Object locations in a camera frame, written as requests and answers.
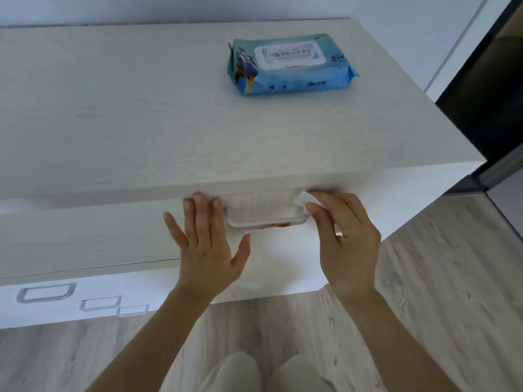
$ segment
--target human hand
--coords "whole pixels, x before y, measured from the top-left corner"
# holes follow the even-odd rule
[[[185,233],[171,213],[164,220],[180,246],[180,278],[177,289],[197,295],[208,304],[239,278],[251,254],[251,236],[245,235],[231,257],[227,242],[222,201],[195,193],[184,199]]]
[[[345,304],[357,303],[375,292],[374,275],[381,243],[380,231],[372,224],[354,194],[311,192],[325,207],[308,203],[320,236],[320,264],[334,293]],[[334,223],[343,237],[336,236]]]

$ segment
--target wet wipes package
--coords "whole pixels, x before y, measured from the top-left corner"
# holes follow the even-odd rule
[[[243,95],[343,88],[358,76],[328,34],[235,39],[227,71]]]

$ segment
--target person's left arm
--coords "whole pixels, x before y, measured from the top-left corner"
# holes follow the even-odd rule
[[[243,237],[232,258],[221,201],[209,202],[197,193],[184,200],[184,215],[185,233],[170,213],[164,213],[181,251],[176,287],[87,392],[158,391],[194,323],[242,274],[251,252],[250,236]]]

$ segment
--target person's leg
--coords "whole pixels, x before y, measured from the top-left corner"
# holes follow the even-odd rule
[[[270,392],[336,392],[303,355],[285,362],[272,376]]]
[[[262,392],[258,363],[245,352],[223,358],[201,384],[198,392]]]

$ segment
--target wooden floor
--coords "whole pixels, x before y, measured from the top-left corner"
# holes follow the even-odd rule
[[[463,391],[523,390],[523,243],[485,196],[441,198],[389,237],[376,285]],[[0,331],[0,390],[82,391],[149,316]],[[384,391],[328,287],[211,306],[162,390],[194,391],[237,350],[265,380],[299,352],[339,391]]]

